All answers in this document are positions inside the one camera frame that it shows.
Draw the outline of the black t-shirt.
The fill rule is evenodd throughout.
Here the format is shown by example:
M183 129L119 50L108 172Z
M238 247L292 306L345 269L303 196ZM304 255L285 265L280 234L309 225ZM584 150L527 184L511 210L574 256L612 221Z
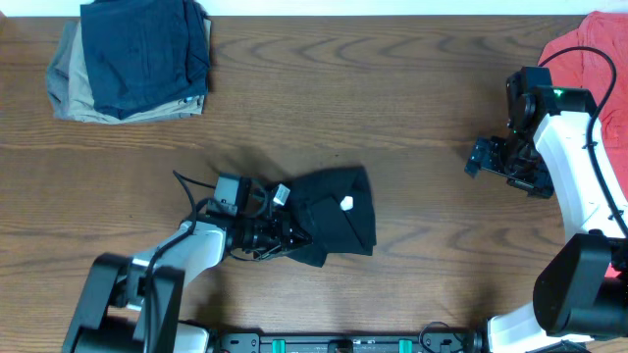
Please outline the black t-shirt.
M322 267L330 254L373 254L376 218L365 168L318 171L289 181L288 188L291 216L311 237L289 258Z

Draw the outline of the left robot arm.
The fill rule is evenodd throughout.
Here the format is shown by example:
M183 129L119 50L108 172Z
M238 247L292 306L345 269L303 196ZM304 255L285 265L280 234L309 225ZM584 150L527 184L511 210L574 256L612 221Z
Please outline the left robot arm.
M249 261L286 256L309 245L284 206L288 189L221 174L213 195L192 201L169 238L130 257L92 264L62 345L65 352L211 352L214 334L180 319L184 288L235 249Z

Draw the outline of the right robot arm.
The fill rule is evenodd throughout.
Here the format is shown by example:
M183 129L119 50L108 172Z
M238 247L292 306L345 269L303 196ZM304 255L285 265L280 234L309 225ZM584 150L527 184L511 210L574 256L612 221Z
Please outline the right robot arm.
M578 352L627 334L627 199L606 156L597 104L524 67L506 81L508 137L478 138L465 166L556 197L565 244L536 279L531 303L487 321L485 352Z

